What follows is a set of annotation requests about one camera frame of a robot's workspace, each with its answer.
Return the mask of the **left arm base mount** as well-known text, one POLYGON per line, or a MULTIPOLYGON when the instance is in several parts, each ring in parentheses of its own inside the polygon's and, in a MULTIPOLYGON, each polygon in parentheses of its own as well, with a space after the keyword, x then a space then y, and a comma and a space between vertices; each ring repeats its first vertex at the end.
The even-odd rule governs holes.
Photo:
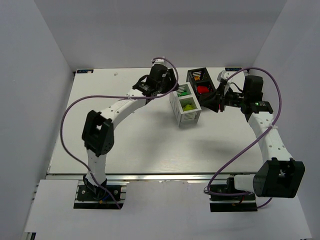
POLYGON ((94 195, 84 184, 79 184, 76 190, 73 208, 81 210, 120 210, 126 198, 126 187, 124 185, 107 185, 106 186, 112 197, 102 190, 94 195))

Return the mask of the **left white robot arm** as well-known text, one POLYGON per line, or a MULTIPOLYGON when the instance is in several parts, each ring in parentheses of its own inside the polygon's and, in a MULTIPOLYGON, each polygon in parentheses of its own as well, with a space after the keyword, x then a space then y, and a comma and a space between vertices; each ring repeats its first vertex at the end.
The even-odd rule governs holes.
POLYGON ((124 99, 96 112, 91 110, 86 117, 82 140, 87 152, 90 170, 83 178, 84 184, 94 195, 107 185, 105 167, 107 153, 114 146, 116 127, 137 109, 147 105, 158 95, 177 90, 179 85, 172 68, 155 63, 149 74, 142 76, 124 99))

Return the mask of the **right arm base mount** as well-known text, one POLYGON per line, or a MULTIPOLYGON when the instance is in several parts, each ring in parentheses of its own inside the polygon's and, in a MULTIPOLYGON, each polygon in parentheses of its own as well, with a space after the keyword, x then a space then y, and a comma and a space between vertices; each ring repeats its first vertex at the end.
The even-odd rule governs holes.
POLYGON ((211 213, 237 213, 257 212, 256 197, 253 193, 244 195, 245 191, 235 189, 234 178, 228 177, 225 183, 213 183, 211 192, 222 194, 214 195, 204 188, 204 193, 209 194, 209 208, 211 213))

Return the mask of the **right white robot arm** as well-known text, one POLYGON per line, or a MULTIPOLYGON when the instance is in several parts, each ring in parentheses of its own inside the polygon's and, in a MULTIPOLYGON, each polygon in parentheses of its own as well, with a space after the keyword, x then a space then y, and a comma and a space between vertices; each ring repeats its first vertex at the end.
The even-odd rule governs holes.
POLYGON ((243 91, 239 97, 229 92, 226 99, 232 104, 239 100, 238 107, 255 134, 255 141, 221 167, 243 155, 255 144, 259 145, 263 164, 255 174, 236 174, 230 177, 225 190, 214 191, 211 185, 204 192, 212 196, 238 197, 255 194, 265 198, 294 198, 305 173, 305 165, 296 161, 285 147, 276 127, 279 115, 273 114, 268 101, 263 100, 263 78, 245 77, 243 91))

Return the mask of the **lime green lego plate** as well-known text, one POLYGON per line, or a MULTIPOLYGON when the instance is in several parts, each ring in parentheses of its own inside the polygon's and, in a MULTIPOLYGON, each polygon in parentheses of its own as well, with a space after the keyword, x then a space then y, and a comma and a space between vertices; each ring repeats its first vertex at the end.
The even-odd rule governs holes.
POLYGON ((194 107, 193 107, 193 105, 191 105, 191 104, 186 104, 186 105, 182 108, 182 110, 183 110, 184 112, 191 111, 191 110, 193 110, 193 109, 194 109, 194 107))

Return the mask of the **red lime rounded lego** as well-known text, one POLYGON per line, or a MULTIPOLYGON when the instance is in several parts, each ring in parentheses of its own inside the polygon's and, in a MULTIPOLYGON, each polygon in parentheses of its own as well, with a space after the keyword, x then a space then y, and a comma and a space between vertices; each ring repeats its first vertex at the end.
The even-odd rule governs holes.
POLYGON ((199 85, 199 86, 197 86, 197 92, 198 92, 198 94, 201 95, 201 94, 209 93, 210 90, 209 90, 208 87, 206 87, 206 86, 199 85))

